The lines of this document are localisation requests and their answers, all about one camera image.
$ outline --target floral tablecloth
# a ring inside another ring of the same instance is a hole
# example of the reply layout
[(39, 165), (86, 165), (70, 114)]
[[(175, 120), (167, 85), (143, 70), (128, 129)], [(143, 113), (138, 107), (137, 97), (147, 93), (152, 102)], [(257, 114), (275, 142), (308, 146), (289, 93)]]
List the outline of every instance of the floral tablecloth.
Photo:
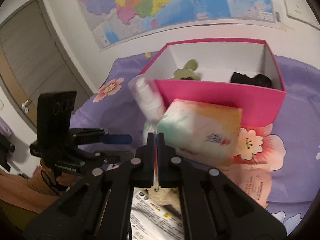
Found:
[[(114, 62), (104, 85), (71, 117), (71, 127), (103, 128), (130, 134), (130, 145), (83, 146), (94, 152), (131, 150), (142, 145), (145, 117), (127, 85), (155, 54), (144, 53)], [(276, 56), (287, 95), (277, 119), (266, 127), (243, 126), (234, 163), (270, 164), (272, 188), (267, 210), (290, 233), (308, 210), (320, 187), (320, 71)]]

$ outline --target gray door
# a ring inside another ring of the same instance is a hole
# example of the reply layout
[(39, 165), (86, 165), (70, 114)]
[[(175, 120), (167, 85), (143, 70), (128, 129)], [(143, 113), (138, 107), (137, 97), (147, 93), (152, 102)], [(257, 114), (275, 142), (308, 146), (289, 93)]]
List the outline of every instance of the gray door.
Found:
[(41, 93), (76, 90), (75, 110), (92, 95), (45, 14), (41, 1), (34, 0), (0, 28), (0, 75), (34, 125)]

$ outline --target pink box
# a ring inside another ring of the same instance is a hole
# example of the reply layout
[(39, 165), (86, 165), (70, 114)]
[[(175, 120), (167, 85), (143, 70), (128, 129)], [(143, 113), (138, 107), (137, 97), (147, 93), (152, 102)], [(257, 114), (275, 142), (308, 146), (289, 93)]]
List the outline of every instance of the pink box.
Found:
[[(201, 81), (174, 80), (173, 73), (195, 59)], [(273, 88), (230, 83), (233, 72), (262, 73)], [(166, 106), (185, 99), (242, 108), (242, 124), (263, 127), (274, 121), (286, 95), (276, 59), (263, 40), (208, 38), (167, 43), (141, 70), (155, 79)]]

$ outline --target flower print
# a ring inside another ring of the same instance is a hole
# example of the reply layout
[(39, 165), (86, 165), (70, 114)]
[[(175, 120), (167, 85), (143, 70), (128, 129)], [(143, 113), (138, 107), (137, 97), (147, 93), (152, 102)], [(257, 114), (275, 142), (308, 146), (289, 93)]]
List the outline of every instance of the flower print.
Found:
[(319, 160), (320, 159), (320, 153), (317, 153), (316, 155), (316, 159)]
[(272, 123), (265, 127), (243, 126), (240, 128), (233, 163), (270, 165), (270, 170), (283, 166), (286, 150), (277, 135), (270, 135)]
[(93, 99), (94, 102), (98, 102), (103, 99), (106, 95), (111, 96), (117, 93), (121, 88), (121, 83), (124, 78), (118, 78), (117, 80), (110, 80), (106, 85), (103, 85), (97, 92), (96, 97)]
[(276, 219), (278, 219), (285, 227), (287, 230), (287, 235), (290, 234), (295, 227), (300, 223), (302, 217), (301, 214), (296, 214), (294, 217), (288, 218), (286, 221), (285, 220), (285, 213), (284, 211), (279, 211), (278, 213), (271, 213)]

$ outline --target wall socket panel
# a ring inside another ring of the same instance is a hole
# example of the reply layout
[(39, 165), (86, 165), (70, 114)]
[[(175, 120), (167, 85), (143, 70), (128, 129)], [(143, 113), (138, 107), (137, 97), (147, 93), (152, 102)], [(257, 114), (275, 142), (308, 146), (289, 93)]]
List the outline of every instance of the wall socket panel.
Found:
[(284, 0), (287, 16), (302, 22), (311, 23), (308, 5), (305, 0)]

